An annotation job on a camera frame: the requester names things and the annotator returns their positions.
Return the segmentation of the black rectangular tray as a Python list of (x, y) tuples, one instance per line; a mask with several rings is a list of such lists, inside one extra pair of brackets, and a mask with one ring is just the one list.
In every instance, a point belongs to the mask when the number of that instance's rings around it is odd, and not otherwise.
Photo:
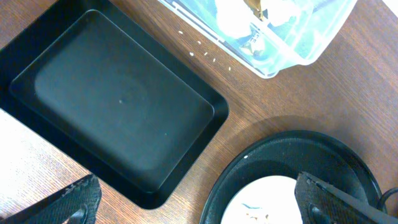
[(57, 1), (4, 46), (1, 108), (148, 210), (167, 201), (229, 113), (110, 1)]

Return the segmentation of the clear plastic waste bin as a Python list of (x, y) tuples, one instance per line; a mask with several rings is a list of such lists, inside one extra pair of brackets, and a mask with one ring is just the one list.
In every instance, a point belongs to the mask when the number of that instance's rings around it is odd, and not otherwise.
[(233, 39), (219, 30), (215, 0), (160, 0), (165, 7), (261, 78), (272, 78), (286, 68), (316, 61), (356, 4), (355, 0), (286, 1), (293, 1), (300, 8), (300, 15), (278, 27), (257, 19), (252, 21), (251, 29), (258, 31), (265, 43), (264, 53), (253, 57), (240, 49), (249, 36)]

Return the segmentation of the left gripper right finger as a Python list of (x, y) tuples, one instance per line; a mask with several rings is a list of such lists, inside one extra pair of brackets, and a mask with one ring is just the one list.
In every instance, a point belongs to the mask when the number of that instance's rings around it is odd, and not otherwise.
[(307, 172), (294, 195), (304, 223), (396, 223), (397, 219)]

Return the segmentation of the grey plate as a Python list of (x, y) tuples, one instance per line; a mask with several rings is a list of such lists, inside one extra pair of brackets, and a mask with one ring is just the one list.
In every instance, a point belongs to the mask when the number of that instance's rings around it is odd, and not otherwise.
[(244, 217), (245, 208), (242, 204), (245, 203), (253, 207), (262, 207), (269, 214), (269, 223), (302, 224), (301, 213), (294, 195), (296, 183), (293, 178), (272, 175), (245, 185), (229, 201), (220, 223), (251, 223)]

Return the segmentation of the white napkin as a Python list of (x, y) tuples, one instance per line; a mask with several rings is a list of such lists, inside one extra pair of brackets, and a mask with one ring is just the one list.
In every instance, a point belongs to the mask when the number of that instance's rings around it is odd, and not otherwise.
[(278, 27), (300, 15), (300, 8), (286, 0), (215, 0), (215, 6), (219, 30), (233, 39), (249, 36), (255, 19)]

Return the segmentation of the gold snack wrapper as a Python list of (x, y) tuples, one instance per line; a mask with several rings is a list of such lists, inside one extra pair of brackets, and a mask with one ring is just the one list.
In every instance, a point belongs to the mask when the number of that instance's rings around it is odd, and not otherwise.
[[(244, 0), (244, 3), (250, 8), (250, 10), (252, 10), (253, 14), (261, 22), (264, 22), (264, 9), (261, 6), (261, 0)], [(258, 31), (251, 29), (249, 40), (240, 46), (240, 49), (247, 55), (259, 57), (265, 51), (265, 43), (263, 40), (261, 40)]]

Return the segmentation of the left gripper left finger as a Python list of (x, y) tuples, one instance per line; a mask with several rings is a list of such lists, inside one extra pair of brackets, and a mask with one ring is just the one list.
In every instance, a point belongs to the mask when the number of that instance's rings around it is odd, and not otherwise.
[(101, 196), (97, 176), (89, 174), (1, 223), (93, 224)]

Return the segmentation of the food scraps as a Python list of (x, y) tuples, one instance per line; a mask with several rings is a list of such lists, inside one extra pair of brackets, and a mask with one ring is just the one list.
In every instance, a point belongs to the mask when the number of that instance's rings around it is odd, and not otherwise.
[(245, 208), (245, 219), (251, 223), (269, 223), (269, 214), (262, 207), (253, 207), (245, 203), (242, 204)]

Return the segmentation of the round black serving tray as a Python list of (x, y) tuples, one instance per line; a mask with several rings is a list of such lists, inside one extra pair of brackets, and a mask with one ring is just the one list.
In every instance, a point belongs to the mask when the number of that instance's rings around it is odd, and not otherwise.
[(272, 175), (296, 179), (301, 171), (372, 207), (382, 195), (368, 166), (341, 141), (314, 131), (285, 131), (255, 142), (228, 164), (208, 196), (201, 223), (220, 223), (227, 204), (245, 185)]

